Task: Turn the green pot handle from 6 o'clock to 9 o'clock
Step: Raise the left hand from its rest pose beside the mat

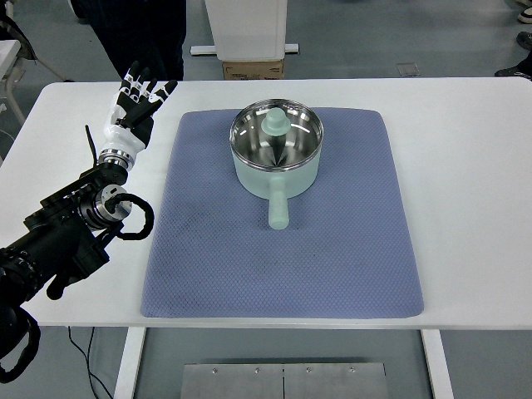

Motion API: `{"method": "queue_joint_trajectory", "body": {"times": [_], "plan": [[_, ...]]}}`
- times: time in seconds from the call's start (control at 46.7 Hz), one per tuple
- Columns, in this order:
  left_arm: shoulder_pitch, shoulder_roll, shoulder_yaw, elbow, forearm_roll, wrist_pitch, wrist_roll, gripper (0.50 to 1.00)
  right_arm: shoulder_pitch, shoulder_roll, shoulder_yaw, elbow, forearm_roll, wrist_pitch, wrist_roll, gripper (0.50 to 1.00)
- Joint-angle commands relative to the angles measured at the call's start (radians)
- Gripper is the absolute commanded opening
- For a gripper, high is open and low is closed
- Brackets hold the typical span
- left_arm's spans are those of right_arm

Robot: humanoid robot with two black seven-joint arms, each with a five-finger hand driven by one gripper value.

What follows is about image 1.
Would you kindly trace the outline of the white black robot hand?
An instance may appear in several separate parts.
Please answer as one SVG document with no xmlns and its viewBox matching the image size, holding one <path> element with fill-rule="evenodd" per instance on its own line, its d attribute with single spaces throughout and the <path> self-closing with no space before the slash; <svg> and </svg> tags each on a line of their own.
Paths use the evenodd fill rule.
<svg viewBox="0 0 532 399">
<path fill-rule="evenodd" d="M 157 80 L 150 77 L 147 67 L 142 68 L 139 62 L 132 63 L 113 97 L 98 163 L 113 163 L 132 169 L 138 154 L 149 145 L 153 115 L 178 86 L 178 81 L 168 81 L 160 88 L 156 85 Z"/>
</svg>

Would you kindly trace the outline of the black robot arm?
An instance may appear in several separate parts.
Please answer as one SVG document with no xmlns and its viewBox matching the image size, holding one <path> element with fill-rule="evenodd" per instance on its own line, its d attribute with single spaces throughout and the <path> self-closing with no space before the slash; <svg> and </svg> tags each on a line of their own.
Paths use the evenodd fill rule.
<svg viewBox="0 0 532 399">
<path fill-rule="evenodd" d="M 17 363 L 1 370 L 1 381 L 17 379 L 37 355 L 41 330 L 22 305 L 41 288 L 52 300 L 106 264 L 114 239 L 149 236 L 155 213 L 148 202 L 123 189 L 128 172 L 122 161 L 95 161 L 79 179 L 48 196 L 26 217 L 28 231 L 1 250 L 1 355 L 26 338 Z"/>
</svg>

